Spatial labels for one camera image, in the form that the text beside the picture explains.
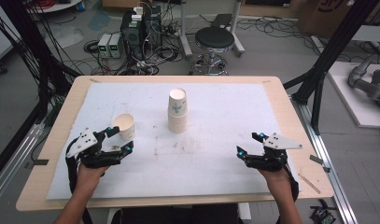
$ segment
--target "stool seat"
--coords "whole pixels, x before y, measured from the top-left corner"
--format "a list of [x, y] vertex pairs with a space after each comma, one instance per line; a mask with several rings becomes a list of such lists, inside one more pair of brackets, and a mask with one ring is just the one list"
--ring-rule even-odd
[[228, 49], [233, 45], [233, 34], [223, 28], [206, 27], [195, 35], [195, 41], [208, 49]]

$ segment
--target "chair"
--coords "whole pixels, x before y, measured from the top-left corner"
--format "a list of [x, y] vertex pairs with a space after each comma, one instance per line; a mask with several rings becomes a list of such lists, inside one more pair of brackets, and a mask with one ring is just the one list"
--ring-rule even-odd
[[205, 75], [216, 76], [224, 73], [227, 76], [227, 61], [216, 53], [227, 51], [233, 47], [233, 34], [224, 28], [206, 27], [195, 34], [195, 43], [199, 48], [209, 52], [196, 57], [189, 75], [192, 75], [195, 69]]

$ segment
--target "person's arm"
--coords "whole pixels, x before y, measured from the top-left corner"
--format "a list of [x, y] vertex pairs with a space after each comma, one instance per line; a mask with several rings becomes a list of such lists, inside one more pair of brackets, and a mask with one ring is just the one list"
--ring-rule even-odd
[[55, 224], [78, 224], [80, 222], [87, 202], [99, 184], [100, 176], [107, 169], [108, 167], [91, 169], [83, 164], [79, 165], [76, 189], [61, 214], [55, 220]]
[[284, 169], [278, 172], [268, 172], [259, 170], [265, 177], [268, 189], [271, 191], [274, 200], [277, 203], [280, 213], [281, 224], [298, 224], [303, 223], [298, 213], [297, 206], [291, 195], [291, 185], [289, 176]]

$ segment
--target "wooden table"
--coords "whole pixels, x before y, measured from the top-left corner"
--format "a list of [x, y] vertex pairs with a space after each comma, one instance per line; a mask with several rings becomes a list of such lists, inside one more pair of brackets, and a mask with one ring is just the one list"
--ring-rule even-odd
[[[316, 155], [305, 130], [288, 98], [282, 83], [277, 77], [78, 77], [69, 92], [62, 110], [52, 127], [49, 137], [39, 155], [40, 160], [49, 160], [46, 166], [35, 166], [17, 202], [20, 211], [62, 209], [67, 200], [47, 200], [51, 180], [56, 164], [68, 135], [76, 120], [77, 113], [93, 82], [122, 83], [254, 83], [262, 84], [274, 111], [281, 134], [303, 144], [301, 150], [289, 150], [299, 173], [302, 185], [299, 199], [332, 197], [331, 183], [320, 164], [311, 161], [310, 155]], [[180, 196], [167, 198], [125, 198], [90, 200], [88, 207], [123, 207], [165, 204], [197, 203], [240, 203], [273, 200], [270, 194]]]

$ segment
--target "stacked paper cups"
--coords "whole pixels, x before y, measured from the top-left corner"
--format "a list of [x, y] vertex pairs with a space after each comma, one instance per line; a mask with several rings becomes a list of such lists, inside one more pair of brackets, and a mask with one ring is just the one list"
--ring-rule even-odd
[[187, 130], [187, 95], [183, 89], [175, 88], [170, 91], [167, 114], [170, 131], [174, 133], [183, 133]]

